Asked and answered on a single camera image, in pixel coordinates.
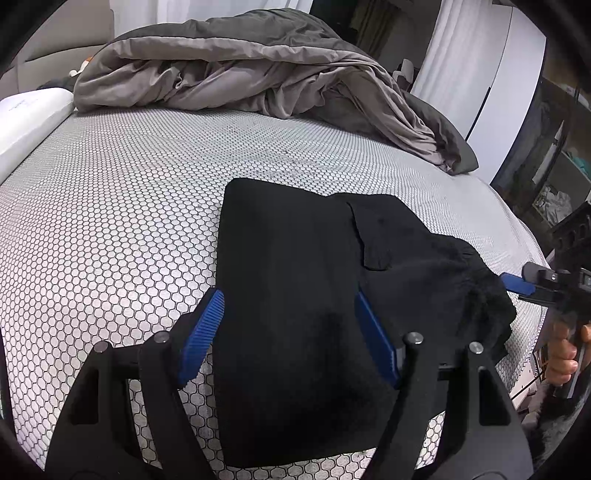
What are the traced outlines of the person's right hand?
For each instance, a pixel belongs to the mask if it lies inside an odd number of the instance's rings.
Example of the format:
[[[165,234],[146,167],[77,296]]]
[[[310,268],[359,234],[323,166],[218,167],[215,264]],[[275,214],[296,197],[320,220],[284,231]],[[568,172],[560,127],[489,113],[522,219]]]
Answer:
[[[580,330],[580,338],[586,345],[582,360],[576,359],[577,347],[569,341],[571,332],[568,326],[556,320],[548,346],[548,362],[546,365],[546,380],[556,387],[569,382],[578,367],[584,370],[590,364],[590,325],[584,325]]]

